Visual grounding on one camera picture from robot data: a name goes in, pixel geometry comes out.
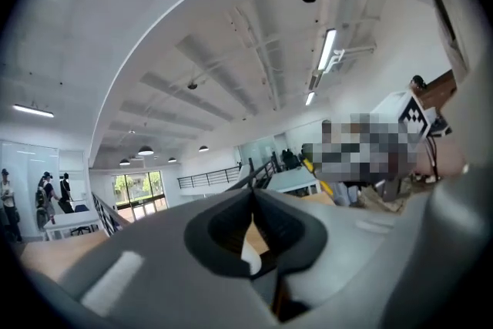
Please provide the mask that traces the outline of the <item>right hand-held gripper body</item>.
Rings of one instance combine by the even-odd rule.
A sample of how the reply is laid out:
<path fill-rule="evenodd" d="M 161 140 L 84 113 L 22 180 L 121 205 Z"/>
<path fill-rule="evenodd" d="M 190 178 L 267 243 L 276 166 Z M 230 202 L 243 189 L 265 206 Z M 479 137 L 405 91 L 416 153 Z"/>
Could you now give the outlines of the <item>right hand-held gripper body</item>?
<path fill-rule="evenodd" d="M 417 145 L 426 138 L 451 134 L 435 107 L 424 109 L 411 91 L 392 92 L 369 115 L 369 143 Z"/>

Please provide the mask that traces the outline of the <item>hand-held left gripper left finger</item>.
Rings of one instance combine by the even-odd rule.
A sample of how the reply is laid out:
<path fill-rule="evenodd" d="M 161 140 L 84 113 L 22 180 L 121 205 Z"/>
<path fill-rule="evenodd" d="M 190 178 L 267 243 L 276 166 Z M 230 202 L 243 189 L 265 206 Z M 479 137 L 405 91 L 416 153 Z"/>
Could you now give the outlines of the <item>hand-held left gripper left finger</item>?
<path fill-rule="evenodd" d="M 256 197 L 229 191 L 118 231 L 57 287 L 75 329 L 272 329 L 241 252 Z"/>

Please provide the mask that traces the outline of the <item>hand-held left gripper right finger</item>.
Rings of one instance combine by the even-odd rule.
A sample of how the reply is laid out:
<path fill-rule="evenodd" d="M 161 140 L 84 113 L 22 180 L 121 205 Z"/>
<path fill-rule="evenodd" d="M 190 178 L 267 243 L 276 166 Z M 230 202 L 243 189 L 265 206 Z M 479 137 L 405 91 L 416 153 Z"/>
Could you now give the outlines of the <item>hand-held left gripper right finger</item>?
<path fill-rule="evenodd" d="M 422 200 L 401 215 L 329 206 L 268 190 L 252 217 L 276 256 L 288 324 L 420 324 L 414 255 Z"/>

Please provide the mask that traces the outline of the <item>yellow tool handle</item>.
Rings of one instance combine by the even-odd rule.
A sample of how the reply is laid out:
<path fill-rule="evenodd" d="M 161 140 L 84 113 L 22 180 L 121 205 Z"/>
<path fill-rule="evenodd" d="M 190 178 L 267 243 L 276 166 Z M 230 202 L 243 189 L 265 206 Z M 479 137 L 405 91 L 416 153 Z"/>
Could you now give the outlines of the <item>yellow tool handle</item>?
<path fill-rule="evenodd" d="M 312 164 L 311 161 L 309 161 L 309 159 L 305 158 L 304 156 L 302 157 L 302 160 L 301 162 L 305 165 L 305 167 L 307 168 L 307 170 L 309 171 L 309 173 L 311 173 L 314 177 L 316 177 L 315 175 L 315 168 L 314 168 L 314 164 Z M 329 197 L 333 197 L 333 190 L 329 187 L 329 185 L 324 182 L 324 181 L 319 181 L 319 184 L 320 184 L 320 188 L 323 192 L 325 192 Z"/>

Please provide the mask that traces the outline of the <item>person's right forearm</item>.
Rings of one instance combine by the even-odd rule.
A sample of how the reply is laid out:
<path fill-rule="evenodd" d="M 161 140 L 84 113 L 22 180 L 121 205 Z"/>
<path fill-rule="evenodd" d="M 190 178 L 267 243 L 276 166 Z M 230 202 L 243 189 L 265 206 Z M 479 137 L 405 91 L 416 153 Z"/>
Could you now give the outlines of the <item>person's right forearm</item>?
<path fill-rule="evenodd" d="M 466 160 L 453 135 L 424 139 L 417 148 L 414 171 L 425 176 L 448 177 L 461 174 Z"/>

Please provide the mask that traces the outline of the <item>wooden table white legs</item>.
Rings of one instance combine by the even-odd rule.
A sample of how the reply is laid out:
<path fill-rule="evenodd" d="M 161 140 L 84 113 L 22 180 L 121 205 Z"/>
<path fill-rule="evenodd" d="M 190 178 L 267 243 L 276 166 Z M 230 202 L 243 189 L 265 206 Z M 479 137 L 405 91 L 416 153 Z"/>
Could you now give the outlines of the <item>wooden table white legs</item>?
<path fill-rule="evenodd" d="M 333 199 L 326 193 L 315 193 L 313 195 L 308 195 L 301 197 L 302 200 L 312 201 L 316 203 L 322 203 L 329 206 L 335 206 Z M 254 222 L 251 222 L 247 232 L 245 241 L 259 254 L 267 252 L 270 248 L 267 246 L 266 242 L 262 238 L 260 231 Z"/>
<path fill-rule="evenodd" d="M 23 247 L 19 259 L 24 267 L 59 282 L 69 268 L 108 238 L 100 230 L 66 239 L 31 242 Z"/>

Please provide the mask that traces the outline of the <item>glass door green view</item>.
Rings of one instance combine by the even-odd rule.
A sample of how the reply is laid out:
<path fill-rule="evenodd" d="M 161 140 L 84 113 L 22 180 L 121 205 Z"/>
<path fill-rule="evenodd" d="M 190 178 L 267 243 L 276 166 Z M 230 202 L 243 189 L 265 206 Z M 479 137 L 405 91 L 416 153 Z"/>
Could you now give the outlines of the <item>glass door green view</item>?
<path fill-rule="evenodd" d="M 112 188 L 119 215 L 130 223 L 168 208 L 159 171 L 113 176 Z"/>

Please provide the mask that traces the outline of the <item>black metal railing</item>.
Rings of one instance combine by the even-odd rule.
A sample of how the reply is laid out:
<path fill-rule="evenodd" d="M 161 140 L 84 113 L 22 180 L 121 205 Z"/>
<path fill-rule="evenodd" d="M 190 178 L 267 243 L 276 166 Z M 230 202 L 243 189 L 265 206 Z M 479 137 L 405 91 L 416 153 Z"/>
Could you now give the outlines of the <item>black metal railing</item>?
<path fill-rule="evenodd" d="M 208 173 L 179 177 L 180 189 L 215 186 L 224 183 L 235 183 L 239 179 L 241 166 L 230 167 Z"/>
<path fill-rule="evenodd" d="M 207 196 L 241 189 L 265 189 L 270 182 L 272 175 L 276 172 L 277 165 L 275 161 L 268 161 L 255 170 L 253 168 L 252 160 L 249 159 L 249 164 L 247 166 L 241 166 L 239 179 L 235 183 L 228 183 L 226 189 L 222 189 L 219 192 L 208 193 Z M 130 224 L 129 221 L 119 215 L 116 206 L 107 204 L 104 199 L 99 197 L 95 192 L 92 192 L 92 198 L 96 212 L 102 221 L 102 226 L 109 236 L 112 236 L 115 232 L 120 231 L 123 227 Z"/>

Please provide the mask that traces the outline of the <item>long ceiling tube light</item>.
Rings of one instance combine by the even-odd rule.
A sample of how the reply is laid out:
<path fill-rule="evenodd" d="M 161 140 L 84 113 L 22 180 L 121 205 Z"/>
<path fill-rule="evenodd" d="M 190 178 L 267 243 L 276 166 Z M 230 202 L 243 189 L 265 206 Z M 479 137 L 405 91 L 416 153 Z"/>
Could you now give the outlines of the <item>long ceiling tube light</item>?
<path fill-rule="evenodd" d="M 317 67 L 318 71 L 324 71 L 326 69 L 336 36 L 337 36 L 336 29 L 327 30 L 326 35 L 324 37 L 323 48 L 320 54 L 320 60 Z"/>

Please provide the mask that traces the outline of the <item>narrow ceiling strip light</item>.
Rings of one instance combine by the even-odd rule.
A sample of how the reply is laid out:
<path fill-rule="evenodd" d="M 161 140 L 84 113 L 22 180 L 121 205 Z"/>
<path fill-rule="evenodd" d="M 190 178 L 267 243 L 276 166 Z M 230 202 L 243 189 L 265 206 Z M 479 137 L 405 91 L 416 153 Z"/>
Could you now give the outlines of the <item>narrow ceiling strip light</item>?
<path fill-rule="evenodd" d="M 35 116 L 41 116 L 41 117 L 50 118 L 50 119 L 52 119 L 54 117 L 54 114 L 52 112 L 32 108 L 29 106 L 22 106 L 19 104 L 14 104 L 12 106 L 12 108 L 15 111 L 23 112 L 23 113 L 27 113 L 27 114 L 31 114 L 31 115 L 35 115 Z"/>

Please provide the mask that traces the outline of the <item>white ceiling bracket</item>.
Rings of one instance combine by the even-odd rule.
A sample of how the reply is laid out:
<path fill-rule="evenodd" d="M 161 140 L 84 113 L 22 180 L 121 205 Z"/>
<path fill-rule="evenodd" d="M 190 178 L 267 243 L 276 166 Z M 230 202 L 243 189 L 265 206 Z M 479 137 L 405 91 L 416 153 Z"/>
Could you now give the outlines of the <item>white ceiling bracket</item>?
<path fill-rule="evenodd" d="M 351 50 L 348 49 L 347 51 L 345 49 L 336 50 L 328 61 L 324 69 L 324 73 L 329 73 L 336 65 L 344 64 L 347 61 L 359 59 L 366 55 L 372 55 L 374 51 L 375 47 Z"/>

